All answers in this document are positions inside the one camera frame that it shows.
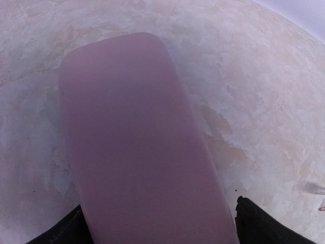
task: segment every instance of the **marble surface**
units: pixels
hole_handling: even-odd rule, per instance
[[[166,44],[232,213],[240,195],[325,242],[325,47],[245,0],[0,2],[0,243],[41,234],[78,204],[57,67],[71,50],[150,32]]]

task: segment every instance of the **pink board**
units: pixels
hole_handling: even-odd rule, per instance
[[[59,69],[69,163],[95,244],[238,243],[216,170],[162,41],[78,48]]]

